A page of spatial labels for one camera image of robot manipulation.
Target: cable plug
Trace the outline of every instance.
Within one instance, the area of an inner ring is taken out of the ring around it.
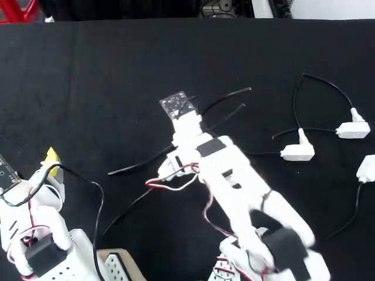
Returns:
[[[367,155],[357,171],[357,178],[362,183],[375,181],[375,155]]]
[[[287,145],[280,156],[287,161],[310,161],[315,155],[314,147],[309,142],[302,128],[298,129],[299,144]]]
[[[350,112],[352,113],[353,122],[342,123],[336,129],[336,134],[342,139],[363,139],[371,131],[369,123],[358,114],[354,107]]]

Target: red and white wire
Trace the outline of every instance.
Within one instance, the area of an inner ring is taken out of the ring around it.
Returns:
[[[165,181],[166,179],[172,177],[174,174],[178,173],[179,171],[187,168],[187,167],[191,167],[193,169],[194,172],[196,172],[196,174],[193,176],[193,178],[191,180],[189,180],[187,183],[185,183],[183,186],[181,187],[178,187],[176,189],[174,188],[171,188],[165,184],[157,184],[161,181]],[[153,187],[153,188],[156,188],[156,189],[167,189],[167,190],[170,190],[170,191],[181,191],[183,190],[185,187],[191,185],[197,178],[198,178],[198,172],[197,169],[198,168],[198,163],[190,163],[190,164],[186,164],[186,165],[183,165],[181,168],[179,168],[177,171],[174,171],[172,174],[160,179],[160,178],[155,178],[155,179],[149,179],[148,181],[146,181],[146,186],[147,187]]]
[[[224,234],[225,236],[229,237],[229,236],[233,236],[234,234],[232,232],[229,232],[229,231],[226,231],[224,229],[222,229],[221,227],[218,227],[217,225],[213,224],[208,216],[207,216],[207,211],[209,210],[209,208],[212,206],[212,203],[213,203],[213,195],[212,195],[212,192],[209,190],[209,200],[205,206],[205,208],[203,209],[203,212],[202,212],[202,216],[203,218],[216,230],[220,231],[222,234]]]
[[[191,180],[189,180],[187,183],[185,183],[183,186],[181,187],[178,187],[176,189],[174,188],[171,188],[169,186],[166,186],[164,184],[155,184],[154,182],[158,182],[158,181],[161,181],[161,179],[150,179],[148,181],[146,181],[146,186],[148,187],[154,187],[156,189],[167,189],[167,190],[170,190],[170,191],[181,191],[183,190],[185,187],[191,185],[196,179],[198,178],[198,174],[195,174],[193,176],[193,178]]]
[[[6,250],[6,258],[8,259],[8,261],[10,263],[13,263],[13,264],[15,263],[13,258],[11,257],[13,243],[16,242],[17,240],[22,239],[24,236],[30,237],[30,235],[27,235],[27,233],[30,232],[30,231],[37,230],[37,229],[48,229],[48,230],[50,230],[50,228],[47,225],[35,225],[33,227],[30,227],[30,228],[22,231],[20,234],[18,234],[16,237],[14,237],[11,240],[11,242],[9,243],[8,249]]]
[[[35,274],[32,274],[31,276],[29,277],[26,277],[26,276],[21,276],[21,279],[24,280],[24,281],[31,281],[31,280],[35,280],[36,279],[36,275]]]

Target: white plastic bracket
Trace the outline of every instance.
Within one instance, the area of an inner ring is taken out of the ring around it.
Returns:
[[[108,280],[129,281],[126,268],[121,262],[121,258],[116,253],[108,255],[107,260],[105,260],[105,265],[109,275]]]

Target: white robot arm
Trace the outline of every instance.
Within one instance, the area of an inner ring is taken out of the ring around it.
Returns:
[[[184,92],[162,100],[161,105],[173,122],[176,149],[159,168],[159,178],[195,173],[193,167],[180,167],[197,163],[199,180],[220,204],[234,232],[221,243],[223,256],[218,257],[209,280],[242,280],[236,279],[241,276],[253,281],[329,280],[322,256],[309,249],[315,238],[308,224],[280,193],[270,189],[231,139],[205,132],[201,116]],[[266,213],[283,227],[274,233],[255,229],[249,216],[252,210]]]

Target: black cloth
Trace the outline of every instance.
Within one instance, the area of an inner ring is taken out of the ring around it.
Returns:
[[[8,162],[30,176],[49,146],[63,163],[105,190],[100,228],[145,190],[158,164],[129,176],[107,172],[148,158],[167,146],[172,125],[159,100],[177,91],[199,96],[204,108],[244,87],[253,91],[222,103],[205,118],[215,124],[239,103],[246,107],[215,133],[253,152],[280,151],[298,135],[292,90],[304,71],[347,91],[375,124],[375,22],[173,19],[0,26],[0,146]],[[330,87],[306,81],[298,99],[302,126],[335,129],[350,121],[347,102]],[[316,155],[306,163],[251,157],[267,183],[285,196],[316,239],[352,214],[356,172],[375,153],[374,133],[344,140],[307,132]],[[92,238],[100,194],[66,174],[62,215],[69,228]],[[375,191],[366,184],[358,220],[321,251],[333,280],[372,276]],[[202,218],[207,190],[154,191],[99,242],[130,251],[148,280],[205,280],[224,238]],[[215,205],[209,216],[228,228]],[[3,280],[16,271],[1,254]]]

